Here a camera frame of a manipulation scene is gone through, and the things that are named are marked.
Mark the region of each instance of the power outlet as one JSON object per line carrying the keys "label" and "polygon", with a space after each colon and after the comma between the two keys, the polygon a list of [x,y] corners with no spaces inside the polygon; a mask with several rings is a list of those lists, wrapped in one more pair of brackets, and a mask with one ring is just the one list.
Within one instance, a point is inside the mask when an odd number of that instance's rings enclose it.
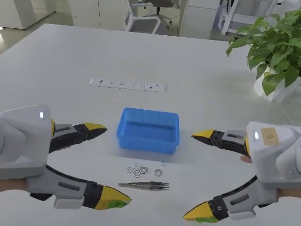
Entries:
{"label": "power outlet", "polygon": [[135,89],[143,91],[166,92],[166,85],[117,79],[92,78],[90,86],[110,87],[119,89]]}

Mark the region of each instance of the finger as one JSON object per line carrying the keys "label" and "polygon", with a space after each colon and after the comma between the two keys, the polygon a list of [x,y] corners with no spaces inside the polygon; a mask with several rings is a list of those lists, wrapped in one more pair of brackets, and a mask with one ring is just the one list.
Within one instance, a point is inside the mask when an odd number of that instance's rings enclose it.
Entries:
{"label": "finger", "polygon": [[6,190],[26,190],[25,179],[0,180],[0,192]]}
{"label": "finger", "polygon": [[252,163],[252,160],[250,157],[247,157],[247,156],[241,156],[240,157],[241,161],[244,161],[246,163]]}

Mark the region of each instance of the hand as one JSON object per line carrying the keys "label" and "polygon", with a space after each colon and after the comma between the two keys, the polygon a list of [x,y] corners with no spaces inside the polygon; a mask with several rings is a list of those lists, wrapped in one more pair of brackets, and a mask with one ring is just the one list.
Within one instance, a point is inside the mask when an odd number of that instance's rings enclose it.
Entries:
{"label": "hand", "polygon": [[[249,157],[241,156],[241,161],[252,163],[252,160]],[[278,190],[278,197],[296,197],[301,198],[301,189],[279,189]]]}
{"label": "hand", "polygon": [[26,190],[25,179],[0,180],[0,192],[7,190]]}

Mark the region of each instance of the tweezers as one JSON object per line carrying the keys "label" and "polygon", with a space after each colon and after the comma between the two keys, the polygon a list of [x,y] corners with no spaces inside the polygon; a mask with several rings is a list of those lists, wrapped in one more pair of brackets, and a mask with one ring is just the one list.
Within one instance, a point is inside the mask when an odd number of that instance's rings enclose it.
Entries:
{"label": "tweezers", "polygon": [[119,183],[118,186],[136,188],[141,190],[152,190],[152,191],[162,191],[162,190],[168,190],[170,188],[169,183],[156,182],[156,181]]}

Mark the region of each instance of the blue plastic tray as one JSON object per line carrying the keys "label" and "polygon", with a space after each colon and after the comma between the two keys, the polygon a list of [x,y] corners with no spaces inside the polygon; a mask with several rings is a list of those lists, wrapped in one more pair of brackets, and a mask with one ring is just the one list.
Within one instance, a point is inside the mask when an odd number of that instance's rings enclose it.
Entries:
{"label": "blue plastic tray", "polygon": [[117,129],[121,148],[173,154],[179,145],[175,113],[125,108]]}

